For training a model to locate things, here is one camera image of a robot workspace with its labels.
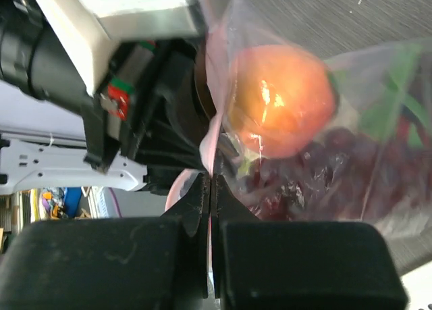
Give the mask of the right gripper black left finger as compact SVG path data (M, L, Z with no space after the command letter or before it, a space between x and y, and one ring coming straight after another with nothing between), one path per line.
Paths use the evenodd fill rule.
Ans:
M200 309L209 177L159 217L26 226L1 262L2 309Z

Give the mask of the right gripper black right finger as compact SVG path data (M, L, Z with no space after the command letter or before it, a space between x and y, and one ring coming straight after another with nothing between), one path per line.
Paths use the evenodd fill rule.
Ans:
M211 181L215 295L223 309L404 309L382 235L362 222L272 222Z

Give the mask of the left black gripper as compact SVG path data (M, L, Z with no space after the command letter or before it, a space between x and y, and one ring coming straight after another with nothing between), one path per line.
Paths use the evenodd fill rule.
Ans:
M166 195L186 169L201 170L209 127L205 41L171 39L119 46L92 99L82 102L84 161L105 174L116 157L143 165L145 191Z

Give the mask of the dark purple grape bunch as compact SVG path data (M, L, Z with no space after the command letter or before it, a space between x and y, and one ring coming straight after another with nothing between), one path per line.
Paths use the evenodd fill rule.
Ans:
M257 159L233 191L267 220L383 218L431 205L431 146L336 128L287 159Z

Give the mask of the orange peach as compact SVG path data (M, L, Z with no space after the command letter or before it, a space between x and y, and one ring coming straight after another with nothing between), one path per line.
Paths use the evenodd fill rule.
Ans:
M263 157L296 154L337 109L330 69L299 47L243 49L229 70L224 128L244 148Z

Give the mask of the clear pink-dotted zip bag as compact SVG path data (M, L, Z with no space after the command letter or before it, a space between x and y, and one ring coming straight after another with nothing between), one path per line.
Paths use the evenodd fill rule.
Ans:
M431 228L430 35L321 59L233 0L205 62L202 161L258 218Z

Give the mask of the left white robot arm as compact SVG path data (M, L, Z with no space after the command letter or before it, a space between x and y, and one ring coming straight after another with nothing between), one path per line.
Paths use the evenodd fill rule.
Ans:
M204 0L1 0L1 193L201 170Z

